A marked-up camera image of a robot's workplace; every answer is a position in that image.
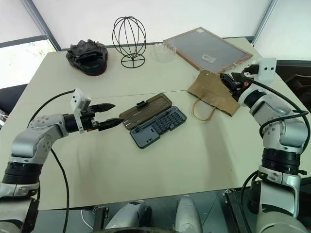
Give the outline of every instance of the open plastic case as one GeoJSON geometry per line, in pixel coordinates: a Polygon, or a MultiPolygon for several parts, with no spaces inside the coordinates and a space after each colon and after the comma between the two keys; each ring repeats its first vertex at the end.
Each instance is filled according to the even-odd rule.
{"type": "Polygon", "coordinates": [[[123,124],[143,149],[184,123],[187,117],[163,94],[160,93],[120,114],[123,124]]]}

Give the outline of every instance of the white cable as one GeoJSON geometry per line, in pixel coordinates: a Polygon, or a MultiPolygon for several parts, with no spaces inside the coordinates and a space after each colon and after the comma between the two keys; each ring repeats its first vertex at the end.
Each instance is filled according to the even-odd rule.
{"type": "Polygon", "coordinates": [[[0,117],[4,117],[5,119],[7,119],[7,118],[8,118],[8,116],[7,116],[7,115],[3,115],[3,114],[1,114],[1,113],[0,113],[0,117]]]}
{"type": "Polygon", "coordinates": [[[82,217],[82,221],[83,221],[88,227],[90,227],[91,229],[93,229],[93,228],[84,220],[82,210],[81,210],[81,217],[82,217]]]}

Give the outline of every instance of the black chair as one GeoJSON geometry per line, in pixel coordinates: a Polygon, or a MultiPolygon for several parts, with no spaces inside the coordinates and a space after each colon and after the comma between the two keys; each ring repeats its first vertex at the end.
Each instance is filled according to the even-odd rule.
{"type": "Polygon", "coordinates": [[[27,84],[0,89],[0,109],[10,114],[27,84]]]}
{"type": "Polygon", "coordinates": [[[294,74],[285,83],[311,111],[311,76],[294,74]]]}

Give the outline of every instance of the black cable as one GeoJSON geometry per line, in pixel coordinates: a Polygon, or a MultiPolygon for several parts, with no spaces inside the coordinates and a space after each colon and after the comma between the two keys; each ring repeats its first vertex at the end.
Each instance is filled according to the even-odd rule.
{"type": "Polygon", "coordinates": [[[245,215],[245,212],[244,212],[244,208],[243,208],[243,195],[244,195],[244,191],[245,191],[245,188],[248,184],[248,182],[250,181],[251,178],[254,178],[255,179],[257,178],[258,176],[258,170],[257,171],[254,171],[249,177],[247,177],[247,179],[245,180],[243,186],[242,186],[242,190],[241,190],[241,204],[240,204],[240,210],[241,210],[241,213],[242,213],[242,217],[243,217],[243,220],[245,222],[245,225],[246,225],[246,229],[249,233],[252,233],[252,230],[250,229],[249,227],[249,224],[248,224],[248,221],[247,221],[247,218],[246,218],[246,215],[245,215]]]}
{"type": "Polygon", "coordinates": [[[67,223],[68,223],[68,216],[69,216],[69,185],[68,185],[68,180],[67,180],[67,176],[65,173],[65,170],[62,166],[62,164],[60,163],[60,161],[57,158],[57,155],[55,154],[54,150],[51,148],[51,152],[54,155],[55,160],[57,161],[59,168],[62,170],[63,176],[64,176],[64,180],[65,180],[65,185],[66,185],[66,193],[67,193],[67,200],[66,200],[66,216],[65,216],[65,222],[64,222],[64,227],[63,227],[63,233],[66,232],[66,228],[67,228],[67,223]]]}
{"type": "Polygon", "coordinates": [[[52,100],[60,97],[60,96],[64,96],[66,94],[70,94],[70,93],[73,93],[74,90],[71,90],[71,91],[66,91],[66,92],[63,92],[57,96],[54,96],[53,98],[49,99],[48,101],[46,101],[44,104],[41,105],[41,107],[38,108],[38,110],[33,114],[33,116],[30,118],[30,121],[28,123],[27,126],[29,126],[30,122],[35,118],[35,116],[42,110],[42,108],[44,108],[48,103],[50,103],[52,100]]]}
{"type": "Polygon", "coordinates": [[[255,179],[257,179],[257,177],[258,177],[258,174],[256,174],[256,175],[253,177],[252,182],[255,181],[255,179]]]}
{"type": "MultiPolygon", "coordinates": [[[[282,95],[281,93],[275,91],[274,89],[272,89],[272,88],[266,86],[265,84],[259,83],[259,82],[255,81],[255,80],[252,80],[252,79],[246,77],[246,76],[244,75],[245,72],[247,72],[247,71],[244,69],[244,70],[242,71],[242,73],[241,73],[241,75],[242,75],[242,77],[243,77],[244,80],[246,80],[246,81],[249,82],[249,83],[256,84],[256,85],[258,85],[258,86],[260,86],[260,87],[262,87],[262,88],[264,88],[264,89],[267,89],[268,91],[272,92],[273,94],[275,94],[275,95],[281,97],[282,99],[284,99],[285,101],[287,101],[287,102],[288,102],[291,106],[293,106],[299,113],[301,113],[301,114],[304,113],[304,111],[302,111],[302,110],[301,110],[293,101],[291,101],[289,98],[287,98],[286,96],[282,95]]],[[[310,124],[309,124],[309,121],[308,121],[308,119],[307,119],[307,117],[306,117],[305,115],[306,115],[306,114],[303,114],[303,115],[299,116],[299,114],[297,114],[297,115],[294,115],[294,117],[292,117],[292,118],[302,117],[302,118],[304,119],[305,124],[306,124],[307,129],[308,129],[308,136],[307,136],[306,142],[305,142],[305,144],[304,144],[304,146],[303,146],[302,152],[304,152],[305,149],[307,148],[307,145],[308,145],[309,140],[310,140],[310,135],[311,135],[310,124]]]]}
{"type": "Polygon", "coordinates": [[[38,191],[37,191],[37,201],[40,201],[40,196],[41,196],[40,179],[38,180],[38,182],[39,182],[39,187],[38,187],[38,191]]]}
{"type": "Polygon", "coordinates": [[[287,120],[287,119],[302,117],[302,116],[307,115],[308,113],[309,113],[308,111],[302,111],[302,113],[300,113],[300,114],[291,115],[291,116],[284,116],[284,117],[279,117],[279,118],[276,118],[276,119],[273,119],[273,120],[269,120],[266,123],[262,124],[262,126],[259,128],[259,133],[260,133],[261,137],[263,137],[263,129],[267,125],[272,124],[272,123],[274,123],[276,121],[281,121],[281,120],[287,120]]]}
{"type": "MultiPolygon", "coordinates": [[[[60,97],[60,96],[64,96],[70,93],[74,93],[75,90],[71,90],[71,91],[66,91],[63,92],[57,96],[54,96],[53,98],[49,99],[48,101],[46,101],[44,104],[41,105],[41,107],[38,108],[38,110],[33,114],[33,116],[31,117],[30,121],[28,122],[27,127],[29,126],[30,122],[37,116],[37,114],[42,110],[42,108],[44,108],[48,103],[50,103],[52,100],[60,97]]],[[[54,158],[57,162],[57,164],[59,165],[63,176],[64,176],[64,180],[65,180],[65,185],[66,185],[66,194],[67,194],[67,200],[66,200],[66,216],[65,216],[65,222],[64,222],[64,227],[63,227],[63,233],[66,232],[66,228],[67,228],[67,223],[68,223],[68,216],[69,216],[69,185],[68,185],[68,180],[67,180],[67,176],[65,173],[65,170],[63,168],[63,166],[61,165],[60,161],[57,158],[56,153],[54,152],[54,150],[51,148],[51,152],[54,155],[54,158]]],[[[38,192],[37,192],[37,200],[40,200],[40,196],[41,196],[41,187],[40,187],[40,180],[39,180],[39,187],[38,187],[38,192]]]]}

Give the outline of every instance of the white label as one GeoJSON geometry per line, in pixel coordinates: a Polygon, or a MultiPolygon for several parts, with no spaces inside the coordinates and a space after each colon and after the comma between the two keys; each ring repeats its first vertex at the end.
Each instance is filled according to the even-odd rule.
{"type": "Polygon", "coordinates": [[[202,59],[204,61],[207,61],[207,62],[212,63],[212,64],[216,61],[215,57],[211,57],[211,56],[209,56],[209,55],[207,55],[205,53],[202,55],[202,59]]]}

